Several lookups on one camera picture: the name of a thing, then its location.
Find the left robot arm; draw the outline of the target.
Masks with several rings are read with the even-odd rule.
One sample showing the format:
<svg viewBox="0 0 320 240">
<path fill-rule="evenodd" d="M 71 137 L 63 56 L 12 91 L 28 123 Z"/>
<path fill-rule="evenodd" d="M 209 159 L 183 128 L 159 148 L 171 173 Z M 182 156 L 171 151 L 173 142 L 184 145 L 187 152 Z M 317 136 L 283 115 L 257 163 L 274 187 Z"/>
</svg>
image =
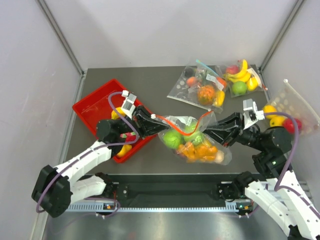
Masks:
<svg viewBox="0 0 320 240">
<path fill-rule="evenodd" d="M 31 194 L 37 203 L 36 212 L 56 218 L 78 201 L 111 197 L 114 187 L 106 174 L 97 173 L 89 178 L 83 178 L 84 175 L 120 153 L 125 145 L 122 134 L 134 132 L 136 142 L 169 127 L 141 105 L 130 116 L 100 120 L 96 125 L 97 140 L 92 146 L 60 165 L 41 169 Z"/>
</svg>

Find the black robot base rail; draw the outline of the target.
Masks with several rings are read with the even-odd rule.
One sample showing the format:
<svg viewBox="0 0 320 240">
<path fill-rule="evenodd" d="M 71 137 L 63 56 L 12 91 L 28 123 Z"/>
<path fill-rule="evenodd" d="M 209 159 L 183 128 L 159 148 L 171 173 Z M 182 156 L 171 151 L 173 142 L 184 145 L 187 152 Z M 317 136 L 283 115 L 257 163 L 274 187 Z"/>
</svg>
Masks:
<svg viewBox="0 0 320 240">
<path fill-rule="evenodd" d="M 259 173 L 100 174 L 106 186 L 94 197 L 117 200 L 123 207 L 221 207 L 247 202 L 244 188 L 265 181 Z"/>
</svg>

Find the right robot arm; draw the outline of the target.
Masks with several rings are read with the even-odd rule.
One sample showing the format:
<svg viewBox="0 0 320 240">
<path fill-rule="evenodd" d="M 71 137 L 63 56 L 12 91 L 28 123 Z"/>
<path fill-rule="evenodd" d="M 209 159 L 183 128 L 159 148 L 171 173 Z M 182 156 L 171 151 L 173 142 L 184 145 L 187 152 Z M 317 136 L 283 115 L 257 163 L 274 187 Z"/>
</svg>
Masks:
<svg viewBox="0 0 320 240">
<path fill-rule="evenodd" d="M 204 133 L 224 147 L 240 143 L 259 151 L 252 160 L 266 184 L 245 171 L 230 184 L 221 185 L 220 196 L 227 200 L 254 201 L 289 240 L 318 240 L 320 213 L 301 187 L 291 165 L 299 141 L 298 123 L 287 113 L 275 112 L 274 115 L 291 120 L 294 133 L 290 134 L 283 126 L 273 126 L 263 132 L 252 130 L 258 121 L 270 116 L 262 110 L 235 112 L 220 121 L 215 121 L 212 111 L 200 117 Z"/>
</svg>

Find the zip bag with red zipper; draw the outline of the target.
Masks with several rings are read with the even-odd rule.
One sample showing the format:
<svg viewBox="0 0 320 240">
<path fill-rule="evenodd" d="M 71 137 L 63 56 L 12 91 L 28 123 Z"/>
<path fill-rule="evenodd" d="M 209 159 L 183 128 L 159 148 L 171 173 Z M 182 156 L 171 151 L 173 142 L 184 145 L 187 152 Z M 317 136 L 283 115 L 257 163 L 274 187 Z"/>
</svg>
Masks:
<svg viewBox="0 0 320 240">
<path fill-rule="evenodd" d="M 160 116 L 152 114 L 153 120 L 160 121 L 168 129 L 158 133 L 160 140 L 177 157 L 186 163 L 208 163 L 228 165 L 232 160 L 230 149 L 210 137 L 205 130 L 218 122 L 213 111 L 196 119 L 192 116 Z"/>
</svg>

